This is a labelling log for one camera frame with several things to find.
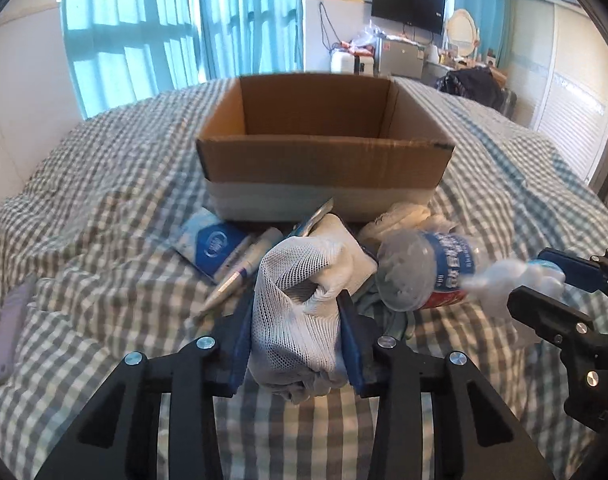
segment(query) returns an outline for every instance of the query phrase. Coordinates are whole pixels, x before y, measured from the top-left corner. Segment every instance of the plaid blanket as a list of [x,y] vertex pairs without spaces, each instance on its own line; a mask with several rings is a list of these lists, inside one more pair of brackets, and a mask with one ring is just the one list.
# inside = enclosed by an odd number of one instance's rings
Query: plaid blanket
[[[433,212],[483,240],[493,258],[532,258],[545,246],[589,256],[608,247],[608,211],[551,142],[474,102],[403,84],[457,144]],[[201,312],[207,283],[168,240],[209,205],[194,137],[228,85],[161,94],[80,124],[0,209],[0,305],[28,273],[39,276],[14,374],[0,386],[0,456],[19,480],[37,474],[127,352],[167,354],[212,325],[213,314]],[[608,332],[601,293],[569,288],[564,300]],[[383,316],[380,302],[371,308]],[[466,352],[555,475],[574,471],[592,434],[562,411],[566,374],[556,348],[514,351],[514,330],[471,303],[417,312],[408,326],[404,337],[418,351]],[[225,477],[365,479],[376,407],[348,386],[294,406],[247,378],[215,404]],[[429,402],[424,424],[428,478]],[[161,458],[159,471],[165,478]]]

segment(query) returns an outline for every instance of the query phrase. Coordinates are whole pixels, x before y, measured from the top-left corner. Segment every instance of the blue package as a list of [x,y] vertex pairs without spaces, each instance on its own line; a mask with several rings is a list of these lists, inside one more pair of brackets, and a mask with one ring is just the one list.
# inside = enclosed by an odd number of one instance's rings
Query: blue package
[[197,269],[218,283],[251,242],[237,227],[202,208],[175,235],[173,246]]

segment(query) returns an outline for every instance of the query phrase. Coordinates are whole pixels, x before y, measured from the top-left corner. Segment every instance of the cardboard box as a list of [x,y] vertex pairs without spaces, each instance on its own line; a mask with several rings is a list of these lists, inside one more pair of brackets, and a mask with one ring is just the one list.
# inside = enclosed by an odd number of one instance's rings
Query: cardboard box
[[453,141],[404,86],[325,73],[244,76],[197,137],[221,218],[300,221],[330,197],[346,221],[426,204]]

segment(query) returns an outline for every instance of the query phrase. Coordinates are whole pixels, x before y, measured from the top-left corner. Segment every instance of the purple phone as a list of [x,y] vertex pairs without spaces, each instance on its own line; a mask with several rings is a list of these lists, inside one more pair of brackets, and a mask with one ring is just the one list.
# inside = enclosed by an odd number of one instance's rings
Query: purple phone
[[0,384],[5,383],[14,370],[15,348],[36,283],[37,276],[30,274],[4,299],[0,311]]

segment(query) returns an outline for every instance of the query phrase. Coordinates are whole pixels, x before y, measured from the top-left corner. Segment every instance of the television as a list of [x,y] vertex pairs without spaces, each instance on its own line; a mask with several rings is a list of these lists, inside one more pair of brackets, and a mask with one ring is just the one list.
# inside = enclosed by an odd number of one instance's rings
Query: television
[[446,0],[372,0],[370,15],[441,34]]

